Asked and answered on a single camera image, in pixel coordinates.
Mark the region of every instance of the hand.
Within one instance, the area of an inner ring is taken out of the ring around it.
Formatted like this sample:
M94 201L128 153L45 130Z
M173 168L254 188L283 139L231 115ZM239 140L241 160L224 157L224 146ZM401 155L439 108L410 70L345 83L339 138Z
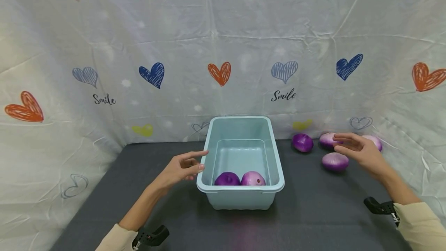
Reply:
M371 140L353 133L335 134L333 139L341 142L335 144L334 151L356 160L373 178L382 181L396 174Z
M208 151L191 151L174 156L152 184L162 189L170 189L181 180L193 180L194 176L204 170L204 165L196 158L206 154Z

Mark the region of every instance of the beige sleeve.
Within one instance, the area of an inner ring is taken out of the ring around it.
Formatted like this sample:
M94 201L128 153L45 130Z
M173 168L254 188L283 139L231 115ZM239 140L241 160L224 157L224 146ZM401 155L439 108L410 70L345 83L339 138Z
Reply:
M426 203L394 206L400 217L398 230L413 251L446 250L446 230Z
M133 251L132 242L137 235L137 232L125 230L115 224L103 238L96 251Z

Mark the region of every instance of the finger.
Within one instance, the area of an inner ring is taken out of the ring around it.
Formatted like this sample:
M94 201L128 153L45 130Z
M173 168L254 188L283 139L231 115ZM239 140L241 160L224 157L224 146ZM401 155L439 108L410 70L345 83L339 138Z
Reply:
M335 137L333 137L333 140L336 141L336 142L346 143L346 144L350 144L350 145L358 145L358 142L355 142L352 139L344 139L344 138L335 138Z
M348 145L348 144L339 144L339 143L334 143L333 144L333 146L337 146L337 145L340 145L340 146L343 146L344 148L348 148L348 149L351 149L352 151L360 151L360 149L357 147L357 146L354 146L354 145Z
M209 151L190 151L188 153L183 153L180 155L177 155L177 159L179 160L188 160L190 158L195 158L195 157L202 157L205 156L206 154L208 154Z
M204 165L199 164L195 166L191 166L190 168L183 169L186 175L196 175L204 170Z
M188 160L183 161L186 168L194 165L198 165L199 161L197 161L195 158L190 158Z
M367 142L367 139L361 137L354 133L337 133L334 135L334 138L343 138L343 139L351 139L359 144L364 145Z
M347 156L349 158L358 160L358 155L357 155L358 152L354 151L352 149L346 148L346 147L341 146L341 145L337 145L337 146L334 147L334 151L336 151L337 153L343 154L343 155L345 155L345 156Z

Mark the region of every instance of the onion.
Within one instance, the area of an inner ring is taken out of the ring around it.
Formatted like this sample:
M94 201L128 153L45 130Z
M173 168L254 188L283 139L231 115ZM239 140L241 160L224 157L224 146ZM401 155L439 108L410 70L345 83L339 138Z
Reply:
M240 185L240 179L233 172L224 172L219 175L214 182L217 186L237 186Z
M242 177L242 185L244 186L263 186L266 185L265 179L261 174L255 171L247 172Z
M378 137L375 137L375 136L372 136L372 135L364 135L363 137L366 138L366 139L371 140L376 145L378 150L382 151L383 145L381 143L381 140Z
M342 172L348 167L348 158L337 152L332 152L322 157L324 168L333 172Z
M334 133L325 133L319 138L321 146L324 148L332 149L334 143L341 143L333 140Z
M294 147L301 152L308 152L313 149L313 140L307 134L296 134L293 136Z

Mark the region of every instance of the light blue plastic basket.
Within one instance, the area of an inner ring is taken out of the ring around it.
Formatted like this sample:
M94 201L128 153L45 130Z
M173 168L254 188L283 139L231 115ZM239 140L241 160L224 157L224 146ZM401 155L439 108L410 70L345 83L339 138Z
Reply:
M269 118L229 116L211 120L202 157L205 170L197 176L197 187L216 210L267 210L276 193L285 186L282 165ZM259 172L266 186L214 186L222 172L241 179L249 171Z

